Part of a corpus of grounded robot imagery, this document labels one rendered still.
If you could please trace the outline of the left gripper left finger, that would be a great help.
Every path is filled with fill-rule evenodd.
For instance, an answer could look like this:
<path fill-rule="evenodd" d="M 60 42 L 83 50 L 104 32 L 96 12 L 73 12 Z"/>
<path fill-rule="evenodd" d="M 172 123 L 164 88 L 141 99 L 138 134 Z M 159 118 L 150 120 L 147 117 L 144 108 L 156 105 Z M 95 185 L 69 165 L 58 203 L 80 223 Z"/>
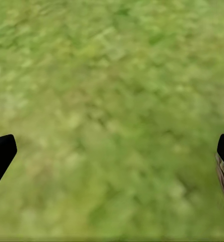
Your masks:
<path fill-rule="evenodd" d="M 12 134 L 0 137 L 0 180 L 17 154 L 15 138 Z"/>

